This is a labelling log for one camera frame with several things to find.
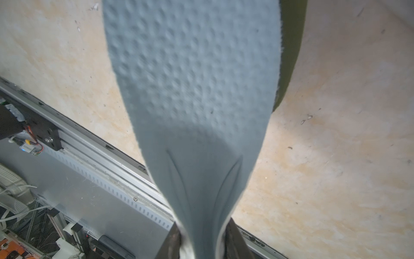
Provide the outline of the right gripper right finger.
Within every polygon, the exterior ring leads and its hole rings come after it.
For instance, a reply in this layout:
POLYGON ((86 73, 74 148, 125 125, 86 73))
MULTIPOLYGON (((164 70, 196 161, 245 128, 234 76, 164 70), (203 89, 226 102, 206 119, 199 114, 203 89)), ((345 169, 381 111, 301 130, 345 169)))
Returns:
POLYGON ((238 226, 230 219, 225 229, 225 259, 254 259, 254 255, 245 243, 238 226))

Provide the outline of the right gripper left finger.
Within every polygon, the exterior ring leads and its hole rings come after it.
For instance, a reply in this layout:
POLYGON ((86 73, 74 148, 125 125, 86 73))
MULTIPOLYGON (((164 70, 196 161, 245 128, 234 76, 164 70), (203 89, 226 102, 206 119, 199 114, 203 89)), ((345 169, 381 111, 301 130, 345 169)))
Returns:
POLYGON ((181 233, 176 224, 172 225, 155 259, 180 259, 181 233))

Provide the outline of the grey insole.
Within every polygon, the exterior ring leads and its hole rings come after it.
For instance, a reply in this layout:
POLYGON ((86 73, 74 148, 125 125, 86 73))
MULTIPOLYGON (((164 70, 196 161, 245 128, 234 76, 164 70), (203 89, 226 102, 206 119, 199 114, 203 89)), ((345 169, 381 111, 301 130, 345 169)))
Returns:
POLYGON ((103 1, 112 69, 183 251, 221 259, 262 148, 281 56, 278 1, 103 1))

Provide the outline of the olive green shoe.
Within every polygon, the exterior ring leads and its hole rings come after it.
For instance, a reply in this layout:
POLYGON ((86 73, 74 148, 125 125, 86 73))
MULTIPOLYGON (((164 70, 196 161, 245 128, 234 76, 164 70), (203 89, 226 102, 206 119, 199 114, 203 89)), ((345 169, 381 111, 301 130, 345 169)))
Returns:
POLYGON ((273 110, 281 104, 289 87, 299 56, 307 11, 307 0, 280 1, 281 11, 281 65, 273 110))

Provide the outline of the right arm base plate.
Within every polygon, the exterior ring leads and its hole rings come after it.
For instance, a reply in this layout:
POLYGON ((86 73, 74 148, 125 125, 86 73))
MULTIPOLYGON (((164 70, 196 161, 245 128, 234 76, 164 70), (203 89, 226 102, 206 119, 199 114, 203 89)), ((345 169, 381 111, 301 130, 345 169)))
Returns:
POLYGON ((5 138, 33 155, 40 155, 47 148, 54 151, 63 148, 55 124, 31 109, 7 100, 1 103, 1 139, 5 138))

